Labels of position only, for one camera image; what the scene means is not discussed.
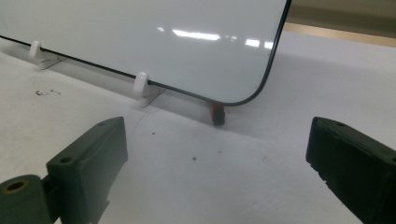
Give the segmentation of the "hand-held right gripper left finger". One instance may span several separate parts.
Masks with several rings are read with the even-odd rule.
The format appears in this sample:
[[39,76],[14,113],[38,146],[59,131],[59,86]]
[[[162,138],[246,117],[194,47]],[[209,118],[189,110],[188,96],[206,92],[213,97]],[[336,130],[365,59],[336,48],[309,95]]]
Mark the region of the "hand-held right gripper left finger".
[[47,163],[49,182],[58,189],[63,224],[97,224],[108,194],[128,161],[124,118],[92,126]]

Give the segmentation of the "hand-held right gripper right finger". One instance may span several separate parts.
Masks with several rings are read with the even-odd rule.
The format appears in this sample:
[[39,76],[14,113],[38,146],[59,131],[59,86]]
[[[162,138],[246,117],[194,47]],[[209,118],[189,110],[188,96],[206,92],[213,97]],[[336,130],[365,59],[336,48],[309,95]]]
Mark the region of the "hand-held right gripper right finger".
[[315,117],[306,161],[363,224],[396,224],[396,151],[340,121]]

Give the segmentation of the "white whiteboard with black rim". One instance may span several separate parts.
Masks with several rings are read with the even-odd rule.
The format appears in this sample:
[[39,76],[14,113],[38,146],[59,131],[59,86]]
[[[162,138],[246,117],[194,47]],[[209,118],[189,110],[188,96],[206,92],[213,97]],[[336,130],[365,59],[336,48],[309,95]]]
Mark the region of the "white whiteboard with black rim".
[[265,85],[291,0],[0,0],[0,37],[215,104]]

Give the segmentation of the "clear board stand white cap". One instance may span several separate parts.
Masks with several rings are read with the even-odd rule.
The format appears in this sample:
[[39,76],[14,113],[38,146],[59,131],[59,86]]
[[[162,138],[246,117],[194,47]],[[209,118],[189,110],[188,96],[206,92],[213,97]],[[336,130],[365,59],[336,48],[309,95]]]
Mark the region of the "clear board stand white cap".
[[147,107],[164,92],[165,88],[149,84],[149,75],[146,73],[139,73],[134,79],[132,96],[140,107]]
[[42,44],[39,41],[34,41],[31,44],[29,57],[38,60],[38,68],[40,70],[49,69],[53,65],[66,60],[64,56],[42,49]]

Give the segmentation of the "red and black marker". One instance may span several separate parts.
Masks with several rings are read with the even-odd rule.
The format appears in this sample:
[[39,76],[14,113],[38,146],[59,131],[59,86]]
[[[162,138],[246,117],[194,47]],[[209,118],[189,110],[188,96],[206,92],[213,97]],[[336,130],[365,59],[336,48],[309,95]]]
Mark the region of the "red and black marker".
[[212,104],[210,106],[210,117],[214,126],[223,125],[225,123],[224,106]]

